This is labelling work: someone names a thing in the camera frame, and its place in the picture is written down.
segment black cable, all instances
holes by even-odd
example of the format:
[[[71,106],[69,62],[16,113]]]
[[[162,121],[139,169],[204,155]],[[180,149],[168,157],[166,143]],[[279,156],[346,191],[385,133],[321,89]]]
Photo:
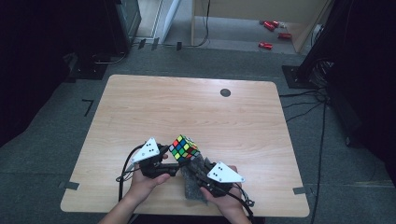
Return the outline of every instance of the black cable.
[[[294,97],[294,96],[301,96],[301,95],[310,95],[310,94],[308,94],[308,93],[311,93],[311,92],[313,92],[313,93],[319,93],[319,94],[324,95],[324,94],[321,93],[320,91],[303,91],[303,92],[300,92],[300,93],[292,93],[292,94],[279,95],[279,97]]]
[[[126,166],[128,165],[129,159],[131,159],[132,155],[133,155],[139,148],[141,148],[143,145],[144,145],[144,144],[142,144],[142,145],[140,145],[140,146],[134,148],[134,149],[131,151],[131,153],[129,153],[129,155],[128,155],[128,157],[127,157],[125,163],[124,163],[124,166],[122,167],[122,172],[121,172],[121,176],[120,176],[120,184],[119,184],[119,201],[121,201],[121,199],[122,199],[122,190],[123,190],[123,182],[125,181],[124,175],[125,175]]]
[[[312,211],[311,224],[313,224],[315,222],[315,215],[316,215],[317,207],[318,207],[318,197],[319,197],[320,179],[321,179],[321,162],[322,162],[322,154],[323,154],[323,140],[324,140],[324,131],[325,131],[325,124],[326,124],[326,105],[327,105],[327,103],[324,103],[324,106],[323,106],[322,134],[320,137],[319,161],[318,161],[318,182],[317,182],[318,189],[317,189],[317,193],[316,193],[316,197],[315,197],[314,209]]]
[[[207,2],[207,10],[206,10],[206,23],[205,23],[206,35],[204,37],[204,40],[201,42],[201,44],[193,46],[194,48],[201,47],[206,42],[206,40],[209,38],[209,27],[207,25],[207,22],[209,19],[209,10],[210,10],[210,0]]]
[[[187,46],[183,46],[183,48],[199,48],[207,41],[207,39],[209,38],[209,27],[208,27],[209,11],[210,11],[210,0],[207,2],[206,21],[204,21],[204,26],[205,26],[205,30],[206,30],[204,40],[199,45],[187,45]],[[134,44],[132,44],[131,47],[133,47],[135,45],[139,45],[139,43],[134,43]],[[171,45],[171,44],[157,44],[157,45],[165,46],[165,47],[172,47],[172,48],[177,46],[177,45]]]
[[[236,197],[235,195],[231,194],[230,192],[226,192],[226,193],[227,193],[227,195],[231,196],[232,198],[235,198],[238,202],[240,202],[242,204],[242,206],[244,206],[244,208],[247,210],[250,222],[252,224],[255,224],[256,220],[254,219],[253,212],[251,211],[249,206],[242,199]]]
[[[286,108],[289,108],[289,107],[291,107],[291,106],[293,106],[293,105],[312,105],[312,104],[316,104],[317,102],[301,102],[301,103],[294,103],[294,104],[291,104],[291,105],[285,105],[285,106],[282,106],[282,108],[283,109],[286,109]]]
[[[294,117],[291,117],[291,118],[287,119],[286,122],[289,122],[289,121],[292,120],[292,119],[296,119],[296,118],[298,118],[298,117],[300,117],[300,116],[304,116],[304,115],[308,114],[309,112],[311,112],[313,109],[315,109],[316,107],[318,107],[318,106],[321,105],[321,104],[323,104],[323,103],[322,103],[322,102],[317,103],[316,105],[314,105],[312,108],[310,108],[310,109],[309,109],[308,111],[306,111],[305,113],[296,115],[296,116],[294,116]]]
[[[123,53],[122,56],[121,56],[121,58],[118,59],[118,60],[116,60],[116,61],[114,61],[114,62],[104,62],[104,63],[101,63],[101,62],[93,62],[93,63],[97,63],[97,64],[113,64],[113,63],[119,63],[120,61],[122,61],[122,59],[125,58],[125,56],[126,56],[126,53]]]

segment finger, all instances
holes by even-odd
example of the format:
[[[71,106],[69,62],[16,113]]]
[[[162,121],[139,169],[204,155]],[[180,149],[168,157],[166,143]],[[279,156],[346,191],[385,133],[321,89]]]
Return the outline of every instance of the finger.
[[[199,190],[204,194],[205,199],[207,199],[208,201],[212,200],[213,195],[209,192],[209,190],[204,187],[200,187]]]
[[[168,180],[171,176],[169,174],[163,174],[163,175],[159,175],[157,176],[154,180],[156,185],[161,185],[164,182],[166,182],[166,180]]]
[[[236,166],[234,166],[234,165],[230,165],[229,166],[232,170],[234,170],[235,172],[237,172],[238,173],[238,170],[236,169]]]

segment wooden table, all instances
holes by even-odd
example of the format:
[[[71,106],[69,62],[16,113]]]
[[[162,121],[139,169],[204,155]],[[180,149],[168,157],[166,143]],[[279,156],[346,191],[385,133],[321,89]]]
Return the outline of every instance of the wooden table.
[[[229,97],[220,94],[231,91]],[[256,202],[257,217],[306,217],[309,207],[276,85],[185,77],[110,77],[61,203],[66,212],[108,212],[118,201],[116,177],[130,151],[154,137],[170,145],[192,138],[204,157],[235,165]],[[166,162],[176,162],[173,158]],[[124,192],[129,188],[124,184]],[[157,187],[138,214],[220,215],[215,205],[184,197],[180,172]]]

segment wire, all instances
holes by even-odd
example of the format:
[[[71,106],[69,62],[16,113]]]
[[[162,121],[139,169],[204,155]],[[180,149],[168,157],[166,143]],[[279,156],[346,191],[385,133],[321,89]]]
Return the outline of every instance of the wire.
[[[209,10],[210,10],[210,0],[207,2],[206,22],[204,22],[205,30],[206,30],[206,35],[205,35],[205,37],[204,37],[204,40],[203,40],[199,45],[192,46],[192,47],[194,47],[194,48],[201,47],[201,46],[206,42],[206,40],[209,38],[209,27],[208,27],[208,25],[207,25],[207,22],[208,22],[208,20],[209,20]]]
[[[206,34],[204,37],[204,40],[199,44],[199,45],[188,45],[188,46],[183,46],[183,48],[199,48],[201,47],[209,38],[209,27],[208,27],[208,20],[209,20],[209,11],[210,11],[210,0],[207,2],[207,10],[206,10],[206,18],[203,17],[203,22],[206,30]],[[133,43],[131,47],[139,45],[140,43]],[[165,47],[176,47],[176,45],[172,44],[157,44],[159,46],[165,46]]]
[[[235,195],[231,194],[230,192],[226,192],[226,194],[229,195],[229,196],[231,196],[232,198],[235,198],[238,202],[240,202],[240,203],[242,204],[242,206],[244,206],[244,208],[247,210],[247,213],[248,213],[250,222],[251,222],[252,224],[255,224],[255,223],[256,223],[256,220],[254,219],[253,212],[250,210],[248,204],[245,203],[242,199],[240,199],[240,198],[236,197]]]
[[[289,108],[289,107],[291,107],[291,106],[293,106],[293,105],[312,105],[312,104],[316,104],[316,103],[317,103],[317,102],[294,103],[294,104],[291,104],[291,105],[282,106],[282,108],[283,108],[283,109],[286,109],[286,108]]]
[[[315,197],[315,205],[314,209],[312,211],[312,217],[311,217],[311,224],[315,222],[315,215],[317,212],[318,208],[318,197],[319,197],[319,191],[320,191],[320,179],[321,179],[321,163],[322,163],[322,154],[323,154],[323,141],[324,141],[324,132],[325,132],[325,125],[326,125],[326,105],[327,103],[324,103],[323,106],[323,119],[322,119],[322,133],[320,137],[320,147],[319,147],[319,161],[318,161],[318,182],[317,182],[317,193]]]
[[[308,114],[309,112],[311,112],[313,109],[315,109],[316,107],[318,107],[318,106],[321,105],[321,104],[323,104],[323,103],[320,102],[320,103],[318,103],[317,105],[314,105],[312,108],[310,108],[310,109],[309,109],[308,111],[306,111],[305,113],[296,115],[296,116],[294,116],[294,117],[291,117],[291,118],[287,119],[286,122],[289,122],[289,121],[292,120],[292,119],[296,119],[296,118],[298,118],[298,117],[300,117],[300,116],[304,116],[304,115]]]
[[[124,177],[124,180],[123,181],[127,181],[127,180],[129,180],[130,178],[132,178],[132,175],[131,175],[131,173],[133,173],[133,172],[135,172],[135,171],[138,171],[138,170],[140,170],[141,168],[139,167],[139,168],[137,168],[137,169],[133,169],[132,171],[126,171],[126,172],[124,172],[122,175],[120,175],[119,177],[117,177],[117,179],[116,179],[116,181],[117,182],[120,182],[120,180]]]
[[[121,176],[120,176],[120,184],[119,184],[119,201],[121,201],[121,199],[122,199],[122,190],[123,190],[123,182],[125,181],[125,179],[124,179],[124,174],[125,174],[125,169],[126,169],[126,166],[128,165],[128,162],[129,162],[129,159],[131,159],[131,157],[132,157],[132,155],[139,149],[139,148],[141,148],[143,146],[143,144],[142,145],[140,145],[140,146],[138,146],[138,147],[136,147],[136,148],[134,148],[132,151],[131,151],[131,153],[129,153],[129,155],[128,155],[128,157],[127,157],[127,159],[126,159],[126,161],[125,161],[125,163],[124,163],[124,165],[123,165],[123,167],[122,167],[122,172],[121,172]]]
[[[119,63],[120,61],[122,61],[122,59],[125,58],[125,55],[126,55],[126,53],[123,53],[123,54],[122,54],[122,57],[121,57],[120,59],[114,61],[114,62],[107,62],[107,63],[94,62],[94,63],[97,63],[97,64],[113,64],[113,63]]]
[[[253,206],[254,206],[254,203],[255,203],[255,202],[253,202],[253,201],[251,201],[251,200],[249,199],[248,194],[242,189],[241,186],[239,186],[238,184],[234,183],[233,188],[237,188],[237,189],[239,189],[239,190],[241,191],[242,195],[244,195],[245,203],[246,203],[249,207],[253,207]]]

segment gray carpet floor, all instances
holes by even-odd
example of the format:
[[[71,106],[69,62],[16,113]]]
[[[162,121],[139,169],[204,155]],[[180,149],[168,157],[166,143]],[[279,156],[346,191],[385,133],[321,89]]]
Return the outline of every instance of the gray carpet floor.
[[[113,74],[203,77],[273,81],[279,94],[288,88],[281,65],[300,65],[304,56],[225,49],[134,47],[121,62],[111,64],[103,80],[63,83],[42,107],[29,128],[0,148],[0,223],[96,223],[105,214],[65,213],[64,189],[90,128],[108,77]],[[94,100],[92,109],[85,117]],[[315,102],[314,96],[281,97],[283,106]],[[285,118],[313,105],[284,108]],[[384,164],[365,148],[345,145],[333,108],[325,107],[321,184],[317,195],[323,105],[288,121],[290,138],[311,211],[318,197],[315,223],[395,223],[396,190]],[[268,217],[266,223],[309,223],[304,218]]]

